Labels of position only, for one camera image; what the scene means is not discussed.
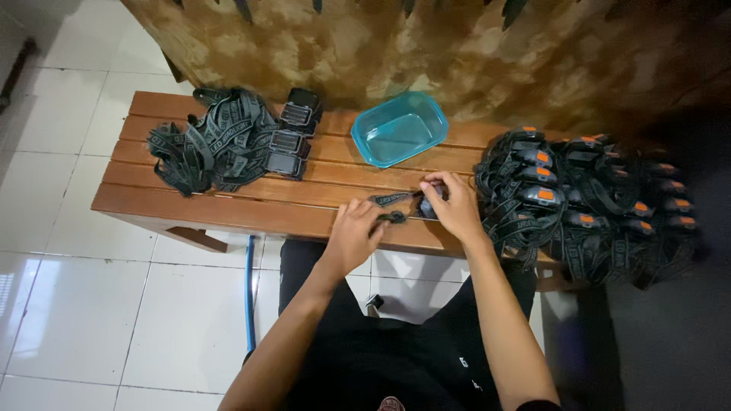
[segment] teal plastic tub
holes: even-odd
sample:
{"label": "teal plastic tub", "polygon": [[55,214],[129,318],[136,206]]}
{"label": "teal plastic tub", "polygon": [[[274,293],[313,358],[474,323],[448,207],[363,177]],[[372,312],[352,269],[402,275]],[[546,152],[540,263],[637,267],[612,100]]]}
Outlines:
{"label": "teal plastic tub", "polygon": [[362,112],[350,135],[368,164],[388,168],[441,143],[449,128],[434,99],[411,91]]}

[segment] tiled floor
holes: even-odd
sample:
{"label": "tiled floor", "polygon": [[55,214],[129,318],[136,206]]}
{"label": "tiled floor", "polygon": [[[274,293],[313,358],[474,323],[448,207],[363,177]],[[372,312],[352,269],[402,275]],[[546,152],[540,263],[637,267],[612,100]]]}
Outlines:
{"label": "tiled floor", "polygon": [[[231,244],[211,254],[89,210],[134,91],[192,87],[118,1],[64,12],[0,121],[0,410],[213,410],[246,354],[247,236],[209,233]],[[281,244],[255,247],[259,340]],[[378,251],[346,279],[361,305],[380,293],[385,317],[418,323],[468,275]]]}

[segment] blue hose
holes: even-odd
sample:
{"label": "blue hose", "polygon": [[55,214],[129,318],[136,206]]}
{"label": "blue hose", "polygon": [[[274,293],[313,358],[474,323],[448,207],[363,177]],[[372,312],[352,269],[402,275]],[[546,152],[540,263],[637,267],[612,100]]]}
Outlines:
{"label": "blue hose", "polygon": [[246,278],[243,285],[243,303],[246,307],[246,346],[247,352],[257,347],[257,338],[254,332],[254,291],[251,288],[252,271],[254,265],[254,239],[249,236],[249,244],[246,246]]}

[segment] right hand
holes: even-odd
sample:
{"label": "right hand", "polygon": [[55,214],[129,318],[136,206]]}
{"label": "right hand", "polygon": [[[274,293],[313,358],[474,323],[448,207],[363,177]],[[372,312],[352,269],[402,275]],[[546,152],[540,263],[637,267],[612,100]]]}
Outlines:
{"label": "right hand", "polygon": [[[429,199],[436,216],[444,228],[452,233],[462,244],[490,239],[485,234],[477,208],[477,193],[459,176],[448,171],[438,171],[424,177],[419,186]],[[436,192],[433,185],[443,181],[449,191],[449,200]]]}

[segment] left hand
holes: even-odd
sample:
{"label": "left hand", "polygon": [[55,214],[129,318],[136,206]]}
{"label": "left hand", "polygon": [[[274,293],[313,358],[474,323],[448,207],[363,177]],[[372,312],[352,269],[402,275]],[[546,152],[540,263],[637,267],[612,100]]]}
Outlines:
{"label": "left hand", "polygon": [[[353,199],[350,203],[341,204],[320,262],[327,264],[342,278],[363,264],[376,250],[390,225],[388,221],[376,221],[381,214],[387,213],[368,200]],[[374,227],[373,235],[368,237]]]}

